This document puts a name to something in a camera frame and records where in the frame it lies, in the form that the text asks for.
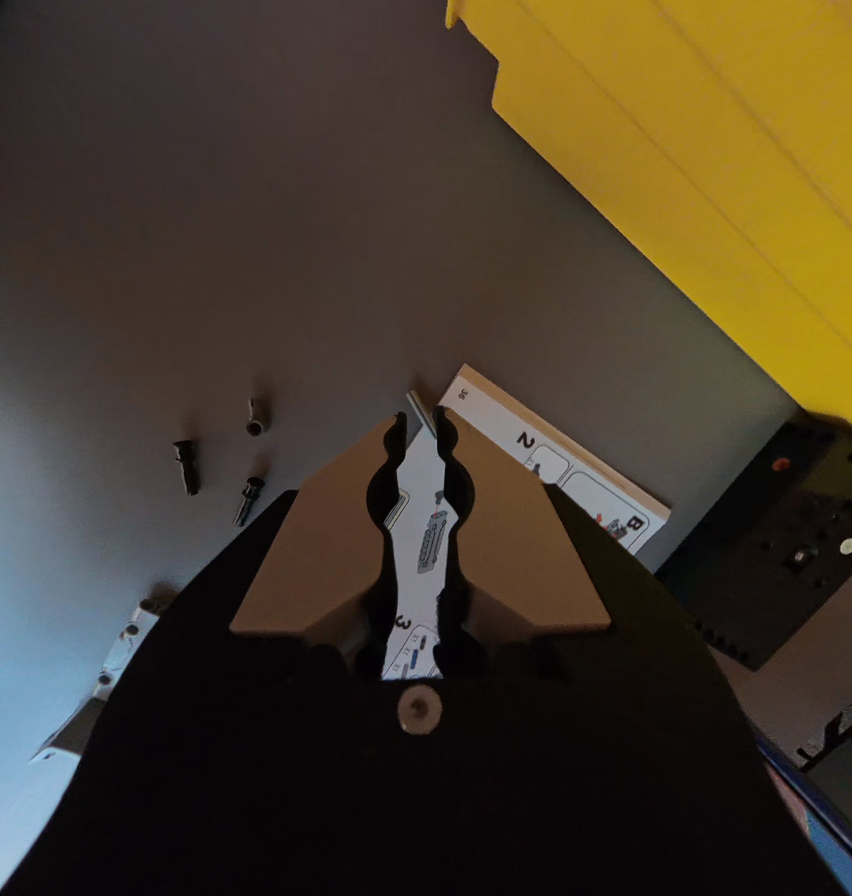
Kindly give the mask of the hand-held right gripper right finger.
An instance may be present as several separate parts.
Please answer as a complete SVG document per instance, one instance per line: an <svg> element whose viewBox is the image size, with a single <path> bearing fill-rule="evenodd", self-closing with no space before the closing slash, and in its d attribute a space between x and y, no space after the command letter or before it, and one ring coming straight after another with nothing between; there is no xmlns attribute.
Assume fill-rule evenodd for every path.
<svg viewBox="0 0 852 896"><path fill-rule="evenodd" d="M542 479L453 409L436 409L434 423L457 517L437 603L442 677L479 677L509 645L607 631L611 617Z"/></svg>

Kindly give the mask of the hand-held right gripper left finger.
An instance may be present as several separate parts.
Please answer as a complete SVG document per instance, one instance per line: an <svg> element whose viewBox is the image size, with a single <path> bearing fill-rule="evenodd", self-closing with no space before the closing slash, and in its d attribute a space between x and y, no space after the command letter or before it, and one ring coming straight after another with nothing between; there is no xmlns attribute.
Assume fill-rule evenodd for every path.
<svg viewBox="0 0 852 896"><path fill-rule="evenodd" d="M407 431L399 412L303 481L232 634L329 646L359 677L381 677L398 609L387 518L400 498Z"/></svg>

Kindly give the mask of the black long pin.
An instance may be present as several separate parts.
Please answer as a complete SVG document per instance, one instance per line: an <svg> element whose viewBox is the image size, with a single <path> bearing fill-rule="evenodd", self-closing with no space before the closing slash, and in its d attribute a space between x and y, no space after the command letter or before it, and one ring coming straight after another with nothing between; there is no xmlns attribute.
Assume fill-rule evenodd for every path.
<svg viewBox="0 0 852 896"><path fill-rule="evenodd" d="M173 448L175 461L181 470L185 492L189 497L195 497L200 489L195 442L189 439L178 440L173 442Z"/></svg>
<svg viewBox="0 0 852 896"><path fill-rule="evenodd" d="M234 527L242 528L246 525L264 487L265 480L261 476L250 476L246 480L241 492L241 502L233 517Z"/></svg>

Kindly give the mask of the black battery box brick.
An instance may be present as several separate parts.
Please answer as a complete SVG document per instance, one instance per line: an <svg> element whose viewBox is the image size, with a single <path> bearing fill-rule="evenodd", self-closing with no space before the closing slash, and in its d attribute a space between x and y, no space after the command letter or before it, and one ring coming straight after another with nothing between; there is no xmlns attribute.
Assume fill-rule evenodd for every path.
<svg viewBox="0 0 852 896"><path fill-rule="evenodd" d="M707 644L759 670L852 577L852 431L798 412L656 578Z"/></svg>

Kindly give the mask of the yellow plastic bin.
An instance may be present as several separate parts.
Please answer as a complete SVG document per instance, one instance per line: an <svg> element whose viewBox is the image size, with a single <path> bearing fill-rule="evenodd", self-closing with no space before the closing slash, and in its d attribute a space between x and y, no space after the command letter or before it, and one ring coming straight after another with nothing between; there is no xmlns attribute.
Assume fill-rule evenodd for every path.
<svg viewBox="0 0 852 896"><path fill-rule="evenodd" d="M803 409L852 425L852 2L451 1L491 105Z"/></svg>

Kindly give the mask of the grey desk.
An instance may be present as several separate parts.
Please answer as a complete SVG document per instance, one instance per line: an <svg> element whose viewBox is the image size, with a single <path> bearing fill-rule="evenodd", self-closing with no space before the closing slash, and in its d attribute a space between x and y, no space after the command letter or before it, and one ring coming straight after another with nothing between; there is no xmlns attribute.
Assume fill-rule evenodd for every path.
<svg viewBox="0 0 852 896"><path fill-rule="evenodd" d="M469 364L673 509L655 569L796 408L493 112L444 17L0 2L0 887L69 780L28 760L248 476L262 511Z"/></svg>

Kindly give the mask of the white instruction booklet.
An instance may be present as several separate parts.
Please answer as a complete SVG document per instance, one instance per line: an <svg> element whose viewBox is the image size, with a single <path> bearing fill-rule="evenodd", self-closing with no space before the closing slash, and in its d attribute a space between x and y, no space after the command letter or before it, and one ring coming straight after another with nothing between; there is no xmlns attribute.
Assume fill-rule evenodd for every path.
<svg viewBox="0 0 852 896"><path fill-rule="evenodd" d="M441 404L517 463L555 485L630 554L668 521L670 510L498 386L463 365ZM436 611L445 585L447 536L457 515L443 496L445 467L421 428L398 469L399 497L387 517L398 577L398 609L384 680L440 676L433 659Z"/></svg>

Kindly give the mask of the blue robot kit box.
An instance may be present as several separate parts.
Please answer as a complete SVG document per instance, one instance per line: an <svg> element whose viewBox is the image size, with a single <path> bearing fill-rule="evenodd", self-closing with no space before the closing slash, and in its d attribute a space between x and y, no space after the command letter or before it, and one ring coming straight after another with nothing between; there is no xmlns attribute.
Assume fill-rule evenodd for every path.
<svg viewBox="0 0 852 896"><path fill-rule="evenodd" d="M791 816L845 894L852 895L852 824L758 728L752 732L768 775Z"/></svg>

